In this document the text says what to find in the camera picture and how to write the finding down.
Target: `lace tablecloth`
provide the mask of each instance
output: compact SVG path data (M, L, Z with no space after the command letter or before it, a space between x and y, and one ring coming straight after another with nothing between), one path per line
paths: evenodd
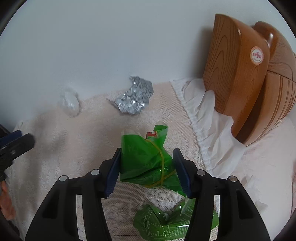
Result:
M82 101L81 113L75 118L56 108L19 126L23 134L32 133L36 138L35 148L17 158L7 172L17 212L16 224L22 237L58 177L79 177L98 168L121 146L123 129L134 129L145 136L156 122L165 122L169 126L164 145L167 152L172 155L174 148L179 147L186 159L194 161L198 168L205 168L190 119L169 82L154 85L149 106L135 116L121 114L107 100L118 94ZM178 195L165 189L148 189L118 180L110 198L102 199L112 239L142 240L133 227L136 211L152 203L170 213L180 200ZM81 206L81 197L78 197L78 231L80 239L86 240Z

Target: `white plastic bag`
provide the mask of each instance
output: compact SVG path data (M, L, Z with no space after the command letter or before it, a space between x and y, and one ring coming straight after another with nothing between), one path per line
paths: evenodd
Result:
M69 117L80 113L78 94L73 89L67 88L61 93L58 105Z

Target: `wood grain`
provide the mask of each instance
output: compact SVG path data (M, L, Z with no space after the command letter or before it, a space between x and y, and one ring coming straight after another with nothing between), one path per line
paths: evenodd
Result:
M252 63L251 49L258 46L264 54L259 65ZM232 116L231 132L238 134L264 81L269 61L269 48L265 39L253 28L216 14L213 38L203 79L206 90L215 92L215 109Z
M280 122L296 100L296 83L267 71L259 97L237 139L249 145Z
M249 145L280 122L296 99L296 57L284 36L273 26L254 26L270 46L268 71L258 99L236 138Z
M296 81L296 59L286 38L273 26L257 22L253 27L268 42L270 59L267 70Z

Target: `black device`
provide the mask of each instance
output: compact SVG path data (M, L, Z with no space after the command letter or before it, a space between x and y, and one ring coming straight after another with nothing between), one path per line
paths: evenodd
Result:
M101 198L113 192L120 171L121 149L83 177L61 176L39 207L25 241L80 241L76 221L76 195L82 195L87 241L111 241ZM217 241L270 241L266 227L251 198L234 176L214 178L185 160L181 151L173 152L173 162L183 191L196 198L185 237L189 241L208 241L211 232L214 195L220 195Z
M5 169L12 161L31 150L35 145L34 136L30 133L23 135L20 130L0 138L0 182L5 180Z

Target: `white wall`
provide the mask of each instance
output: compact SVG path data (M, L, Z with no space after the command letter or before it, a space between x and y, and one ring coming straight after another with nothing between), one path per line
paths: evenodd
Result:
M64 86L82 99L153 83L201 77L215 13L265 21L287 38L267 0L28 0L0 37L0 123L10 130L57 102Z

